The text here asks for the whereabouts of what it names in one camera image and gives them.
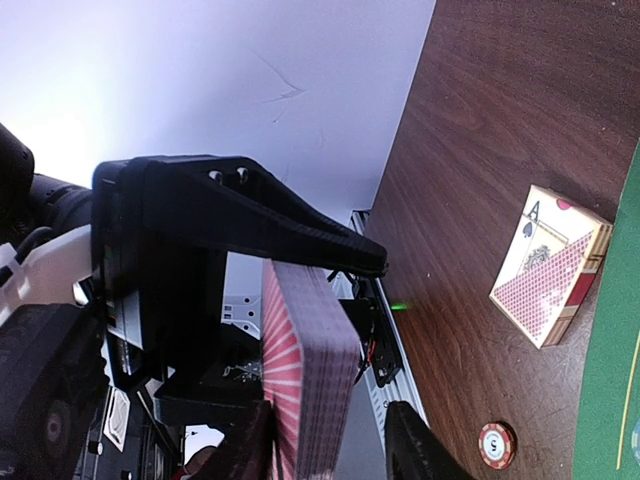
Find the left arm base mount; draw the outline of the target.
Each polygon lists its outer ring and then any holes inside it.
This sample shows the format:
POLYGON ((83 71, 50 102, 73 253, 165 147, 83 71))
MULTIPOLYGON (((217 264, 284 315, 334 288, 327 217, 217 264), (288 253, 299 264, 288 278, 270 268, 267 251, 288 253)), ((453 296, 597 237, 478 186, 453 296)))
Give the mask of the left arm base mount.
POLYGON ((370 369, 379 388, 390 384, 402 367, 391 328, 391 317, 374 298, 341 299, 340 303, 360 338, 362 356, 357 379, 370 369))

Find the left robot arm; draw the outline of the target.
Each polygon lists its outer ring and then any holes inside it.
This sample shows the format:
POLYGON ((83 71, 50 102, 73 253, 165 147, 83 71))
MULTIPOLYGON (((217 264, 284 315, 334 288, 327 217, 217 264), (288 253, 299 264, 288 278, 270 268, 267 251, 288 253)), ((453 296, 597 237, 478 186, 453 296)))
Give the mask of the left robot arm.
POLYGON ((360 360, 333 273, 386 250, 246 157, 147 156, 90 188, 1 133, 1 475, 70 479, 110 393, 224 433, 194 479, 330 479, 360 360))

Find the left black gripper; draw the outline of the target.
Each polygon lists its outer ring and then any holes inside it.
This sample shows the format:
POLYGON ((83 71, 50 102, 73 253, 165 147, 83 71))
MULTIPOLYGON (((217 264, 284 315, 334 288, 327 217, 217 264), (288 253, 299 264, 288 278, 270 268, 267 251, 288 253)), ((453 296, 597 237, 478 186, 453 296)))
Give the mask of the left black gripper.
POLYGON ((156 156, 100 164, 91 250, 116 386, 160 382, 168 426, 229 430, 262 398, 255 338, 225 324, 227 255, 381 277, 387 251, 320 213, 256 161, 156 156))

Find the orange poker chip stack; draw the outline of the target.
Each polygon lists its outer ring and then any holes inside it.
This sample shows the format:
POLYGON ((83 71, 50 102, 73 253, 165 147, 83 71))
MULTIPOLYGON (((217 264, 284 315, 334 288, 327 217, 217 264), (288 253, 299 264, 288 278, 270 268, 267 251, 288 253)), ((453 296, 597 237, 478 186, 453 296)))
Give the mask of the orange poker chip stack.
POLYGON ((506 424, 486 423, 480 430, 478 449, 486 465, 495 470, 503 470, 515 457, 516 439, 506 424))

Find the green chip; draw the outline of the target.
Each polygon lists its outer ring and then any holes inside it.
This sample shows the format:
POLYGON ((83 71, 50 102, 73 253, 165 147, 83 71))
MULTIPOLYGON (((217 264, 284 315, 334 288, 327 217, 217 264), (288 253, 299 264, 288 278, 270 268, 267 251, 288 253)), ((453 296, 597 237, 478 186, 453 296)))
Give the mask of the green chip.
POLYGON ((631 431, 630 445, 633 458, 640 464, 640 420, 637 420, 631 431))

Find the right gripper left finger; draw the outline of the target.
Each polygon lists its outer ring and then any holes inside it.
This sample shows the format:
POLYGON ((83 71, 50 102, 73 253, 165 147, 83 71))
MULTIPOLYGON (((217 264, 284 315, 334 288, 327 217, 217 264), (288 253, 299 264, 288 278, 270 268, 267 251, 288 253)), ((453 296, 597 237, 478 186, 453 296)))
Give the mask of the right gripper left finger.
POLYGON ((270 479, 272 452, 271 403, 254 402, 240 414, 204 465, 182 479, 270 479))

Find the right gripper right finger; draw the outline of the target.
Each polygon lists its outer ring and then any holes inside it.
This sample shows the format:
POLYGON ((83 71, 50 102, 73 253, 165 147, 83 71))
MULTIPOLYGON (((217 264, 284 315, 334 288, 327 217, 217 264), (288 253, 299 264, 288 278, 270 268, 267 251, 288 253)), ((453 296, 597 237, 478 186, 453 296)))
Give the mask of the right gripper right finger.
POLYGON ((472 479, 406 401, 389 404, 384 441, 388 479, 472 479))

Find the red card deck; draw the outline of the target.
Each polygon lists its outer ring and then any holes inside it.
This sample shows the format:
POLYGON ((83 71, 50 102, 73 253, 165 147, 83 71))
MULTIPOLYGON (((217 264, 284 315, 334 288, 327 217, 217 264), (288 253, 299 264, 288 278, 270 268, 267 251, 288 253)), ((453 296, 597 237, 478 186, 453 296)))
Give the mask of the red card deck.
POLYGON ((263 265, 262 384, 276 434, 274 479, 332 479, 360 341, 323 270, 263 265))

